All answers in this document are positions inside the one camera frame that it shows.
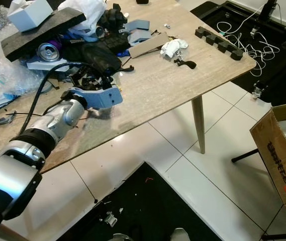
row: cardboard box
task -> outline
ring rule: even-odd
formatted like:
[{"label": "cardboard box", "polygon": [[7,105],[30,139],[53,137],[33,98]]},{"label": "cardboard box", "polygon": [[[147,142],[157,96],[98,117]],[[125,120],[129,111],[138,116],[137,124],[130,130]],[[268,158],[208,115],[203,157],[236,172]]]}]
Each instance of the cardboard box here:
[{"label": "cardboard box", "polygon": [[52,12],[46,0],[14,0],[8,11],[8,18],[23,32],[39,26]]},{"label": "cardboard box", "polygon": [[273,107],[250,132],[286,207],[286,137],[278,125],[281,120],[286,121],[286,104]]}]

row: gray foam block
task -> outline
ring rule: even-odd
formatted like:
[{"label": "gray foam block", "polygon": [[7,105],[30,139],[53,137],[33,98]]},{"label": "gray foam block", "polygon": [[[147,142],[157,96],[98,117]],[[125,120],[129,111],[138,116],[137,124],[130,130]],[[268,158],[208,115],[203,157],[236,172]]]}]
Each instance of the gray foam block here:
[{"label": "gray foam block", "polygon": [[54,12],[40,26],[23,33],[18,32],[2,40],[4,55],[10,61],[14,61],[84,20],[86,20],[84,14],[72,8]]}]

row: table leg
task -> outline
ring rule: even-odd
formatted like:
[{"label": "table leg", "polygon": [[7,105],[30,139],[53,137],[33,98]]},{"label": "table leg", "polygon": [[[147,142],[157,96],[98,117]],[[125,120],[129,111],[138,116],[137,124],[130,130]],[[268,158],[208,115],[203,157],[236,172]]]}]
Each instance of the table leg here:
[{"label": "table leg", "polygon": [[203,116],[203,102],[202,96],[198,96],[192,100],[192,109],[194,116],[194,123],[197,129],[200,152],[205,153],[205,128],[204,128],[204,116]]},{"label": "table leg", "polygon": [[0,238],[7,241],[28,241],[25,237],[22,237],[20,234],[3,224],[0,224]]}]

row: plastic bag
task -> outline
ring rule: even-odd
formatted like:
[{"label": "plastic bag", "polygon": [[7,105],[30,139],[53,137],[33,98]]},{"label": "plastic bag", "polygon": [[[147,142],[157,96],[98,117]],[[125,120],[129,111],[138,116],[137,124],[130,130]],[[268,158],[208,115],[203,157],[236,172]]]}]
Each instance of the plastic bag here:
[{"label": "plastic bag", "polygon": [[96,24],[106,10],[107,5],[103,0],[66,0],[59,5],[58,10],[66,7],[81,11],[85,15],[86,20],[70,28],[69,31],[86,39],[86,37],[90,37],[95,33]]},{"label": "plastic bag", "polygon": [[16,96],[35,91],[43,74],[34,73],[22,66],[18,60],[10,62],[3,54],[1,40],[18,30],[7,18],[8,9],[0,7],[0,106]]}]

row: white cloth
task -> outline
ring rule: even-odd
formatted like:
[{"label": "white cloth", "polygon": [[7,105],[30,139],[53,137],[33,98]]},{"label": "white cloth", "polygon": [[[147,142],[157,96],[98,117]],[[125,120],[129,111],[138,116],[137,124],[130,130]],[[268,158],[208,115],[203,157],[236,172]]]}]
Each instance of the white cloth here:
[{"label": "white cloth", "polygon": [[96,31],[96,24],[107,8],[104,0],[66,0],[58,10],[66,7],[83,12],[86,20],[69,29],[70,32],[81,36],[91,36]]},{"label": "white cloth", "polygon": [[174,39],[172,41],[167,42],[162,46],[160,54],[172,58],[174,53],[179,49],[186,49],[188,44],[185,40],[182,39]]}]

